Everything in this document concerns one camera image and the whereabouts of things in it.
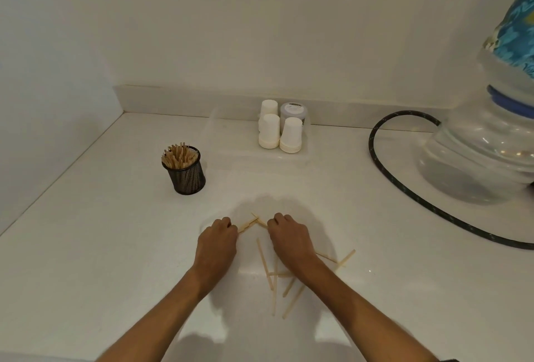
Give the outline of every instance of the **black mesh cup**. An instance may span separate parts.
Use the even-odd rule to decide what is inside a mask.
[[[161,163],[169,172],[174,190],[181,195],[192,195],[204,188],[206,184],[206,177],[200,165],[200,151],[191,146],[189,146],[189,150],[196,152],[198,156],[197,160],[187,168],[170,169],[164,163]]]

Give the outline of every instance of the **person's left hand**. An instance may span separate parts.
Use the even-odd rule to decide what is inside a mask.
[[[229,217],[215,220],[200,234],[191,272],[200,283],[200,295],[205,297],[224,277],[236,253],[238,231]]]

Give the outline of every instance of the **blue floral bottle cover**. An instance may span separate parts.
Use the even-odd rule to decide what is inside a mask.
[[[534,78],[534,0],[515,0],[484,48]]]

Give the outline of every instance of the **black cable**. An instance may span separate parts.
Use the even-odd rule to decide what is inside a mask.
[[[377,131],[379,130],[382,125],[387,122],[388,120],[391,120],[393,117],[397,117],[399,115],[416,115],[418,117],[423,117],[424,119],[428,120],[429,122],[433,122],[436,126],[439,126],[441,122],[436,119],[435,117],[431,115],[427,115],[426,113],[416,111],[416,110],[401,110],[395,113],[392,113],[391,115],[385,116],[382,120],[380,120],[377,125],[373,127],[373,129],[370,132],[369,135],[369,154],[371,159],[373,160],[374,164],[377,166],[377,168],[384,174],[388,180],[393,183],[397,188],[399,188],[401,191],[403,191],[406,195],[408,195],[410,198],[414,199],[418,204],[423,206],[424,208],[430,210],[432,213],[437,214],[439,217],[444,218],[447,221],[450,221],[452,224],[463,228],[466,231],[469,231],[470,233],[476,234],[479,237],[485,238],[487,240],[496,242],[498,244],[507,245],[508,247],[514,247],[514,248],[520,248],[520,249],[527,249],[527,250],[534,250],[534,243],[530,242],[522,242],[522,241],[516,241],[516,240],[510,240],[509,238],[499,237],[498,235],[494,235],[491,233],[488,233],[487,231],[481,230],[480,228],[477,228],[475,226],[472,226],[471,224],[466,223],[465,221],[462,221],[454,216],[451,216],[447,212],[438,209],[436,206],[432,205],[431,203],[424,200],[422,197],[418,196],[411,190],[409,190],[406,186],[404,186],[396,177],[394,177],[380,162],[378,159],[375,151],[374,151],[374,137],[377,134]]]

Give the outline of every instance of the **person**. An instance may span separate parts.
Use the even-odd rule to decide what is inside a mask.
[[[330,309],[367,362],[438,362],[320,260],[304,224],[281,213],[267,224],[282,263]],[[189,315],[230,268],[237,239],[229,217],[215,220],[200,234],[193,266],[180,282],[96,362],[160,362]]]

